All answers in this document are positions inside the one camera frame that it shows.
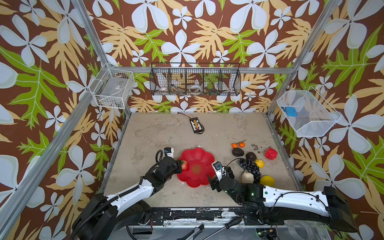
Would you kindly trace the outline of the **red apple with leaf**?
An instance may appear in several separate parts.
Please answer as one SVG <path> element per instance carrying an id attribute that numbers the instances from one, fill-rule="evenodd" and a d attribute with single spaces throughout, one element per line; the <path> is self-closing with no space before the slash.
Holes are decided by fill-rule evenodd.
<path id="1" fill-rule="evenodd" d="M 188 167 L 188 162 L 185 161 L 185 160 L 179 160 L 180 164 L 181 164 L 181 167 L 182 167 L 182 171 L 187 171 L 189 169 Z"/>

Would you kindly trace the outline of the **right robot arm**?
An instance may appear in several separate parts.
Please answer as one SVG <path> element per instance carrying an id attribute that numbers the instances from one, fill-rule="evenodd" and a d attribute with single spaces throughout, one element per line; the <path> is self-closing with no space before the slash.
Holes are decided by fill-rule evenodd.
<path id="1" fill-rule="evenodd" d="M 256 183 L 242 184 L 235 179 L 230 167 L 216 162 L 212 168 L 214 175 L 208 178 L 211 188 L 225 192 L 238 205 L 251 209 L 256 221 L 261 224 L 312 221 L 326 224 L 335 231 L 358 232 L 347 198 L 333 187 L 301 192 Z"/>

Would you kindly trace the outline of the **dark avocado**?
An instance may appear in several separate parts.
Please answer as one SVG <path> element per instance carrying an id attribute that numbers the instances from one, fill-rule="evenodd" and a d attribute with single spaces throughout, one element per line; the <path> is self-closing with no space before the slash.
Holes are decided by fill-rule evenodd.
<path id="1" fill-rule="evenodd" d="M 242 157 L 244 156 L 244 151 L 241 148 L 233 148 L 232 155 L 235 157 Z"/>

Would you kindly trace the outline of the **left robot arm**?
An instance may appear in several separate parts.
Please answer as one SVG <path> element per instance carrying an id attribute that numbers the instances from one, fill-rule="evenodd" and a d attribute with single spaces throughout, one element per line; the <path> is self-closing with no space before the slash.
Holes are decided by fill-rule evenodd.
<path id="1" fill-rule="evenodd" d="M 109 196 L 95 195 L 73 224 L 70 239 L 107 240 L 120 214 L 160 191 L 173 175 L 180 173 L 181 161 L 165 156 L 137 184 L 123 192 Z"/>

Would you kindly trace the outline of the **red flower-shaped fruit bowl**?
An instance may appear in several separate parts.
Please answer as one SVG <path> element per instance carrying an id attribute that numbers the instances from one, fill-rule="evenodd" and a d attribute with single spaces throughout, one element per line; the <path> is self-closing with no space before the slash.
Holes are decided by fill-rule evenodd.
<path id="1" fill-rule="evenodd" d="M 215 162 L 213 154 L 202 148 L 189 149 L 183 151 L 179 160 L 187 161 L 189 167 L 187 171 L 177 175 L 181 182 L 186 183 L 190 188 L 209 185 L 208 176 L 213 178 L 215 175 L 212 166 Z"/>

